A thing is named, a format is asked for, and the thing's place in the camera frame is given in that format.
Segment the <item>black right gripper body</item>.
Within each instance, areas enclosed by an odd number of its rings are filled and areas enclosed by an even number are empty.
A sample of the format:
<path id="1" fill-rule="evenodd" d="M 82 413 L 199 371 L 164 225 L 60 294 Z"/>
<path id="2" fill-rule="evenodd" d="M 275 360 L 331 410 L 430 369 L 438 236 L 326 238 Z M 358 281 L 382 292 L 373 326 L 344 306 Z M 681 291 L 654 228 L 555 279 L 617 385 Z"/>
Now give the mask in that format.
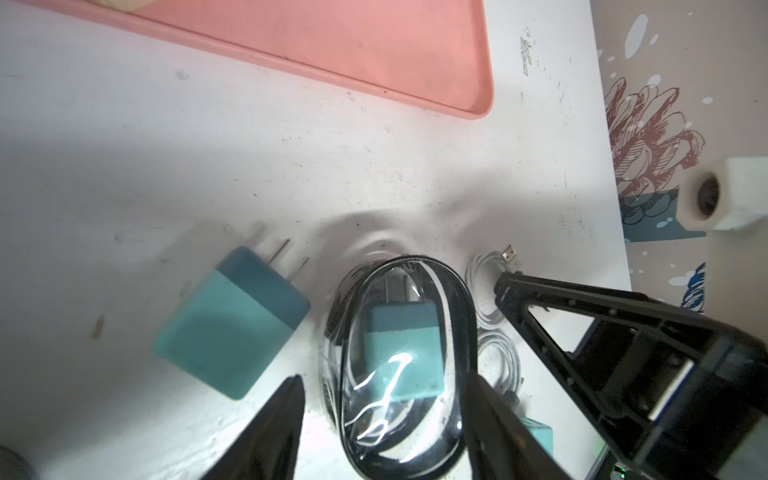
<path id="1" fill-rule="evenodd" d="M 579 401 L 612 453 L 652 479 L 730 479 L 767 417 L 764 345 L 715 322 L 597 320 L 569 358 Z"/>

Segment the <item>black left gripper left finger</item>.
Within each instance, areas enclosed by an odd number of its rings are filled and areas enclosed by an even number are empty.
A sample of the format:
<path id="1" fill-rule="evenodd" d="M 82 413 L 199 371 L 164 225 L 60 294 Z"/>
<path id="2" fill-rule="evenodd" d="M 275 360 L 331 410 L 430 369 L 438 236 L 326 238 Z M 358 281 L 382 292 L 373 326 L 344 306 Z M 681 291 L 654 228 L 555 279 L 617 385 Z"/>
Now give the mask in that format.
<path id="1" fill-rule="evenodd" d="M 286 378 L 204 477 L 292 479 L 304 409 L 305 389 L 302 377 L 294 375 Z"/>

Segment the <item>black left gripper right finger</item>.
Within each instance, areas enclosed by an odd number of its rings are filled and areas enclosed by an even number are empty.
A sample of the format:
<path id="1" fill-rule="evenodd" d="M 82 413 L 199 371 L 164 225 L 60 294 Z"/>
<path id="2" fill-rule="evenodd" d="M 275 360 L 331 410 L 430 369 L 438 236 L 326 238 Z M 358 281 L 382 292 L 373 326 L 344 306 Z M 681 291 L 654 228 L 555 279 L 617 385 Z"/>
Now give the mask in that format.
<path id="1" fill-rule="evenodd" d="M 568 477 L 478 374 L 464 382 L 464 442 L 474 479 Z"/>

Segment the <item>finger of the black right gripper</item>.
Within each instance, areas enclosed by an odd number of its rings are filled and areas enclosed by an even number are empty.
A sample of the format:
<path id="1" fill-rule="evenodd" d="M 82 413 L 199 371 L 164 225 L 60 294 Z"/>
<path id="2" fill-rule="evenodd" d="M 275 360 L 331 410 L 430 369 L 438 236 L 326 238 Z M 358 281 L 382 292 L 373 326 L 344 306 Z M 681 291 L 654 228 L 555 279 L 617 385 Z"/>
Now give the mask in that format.
<path id="1" fill-rule="evenodd" d="M 572 384 L 574 370 L 569 358 L 571 352 L 557 345 L 552 335 L 535 318 L 532 308 L 554 309 L 588 317 L 592 321 L 590 327 L 597 320 L 633 322 L 651 327 L 662 322 L 678 322 L 696 327 L 706 322 L 715 322 L 742 332 L 701 314 L 665 305 L 643 294 L 521 273 L 502 274 L 496 281 L 494 293 L 495 304 L 503 317 L 522 336 L 588 420 L 586 409 L 579 401 L 580 389 Z"/>

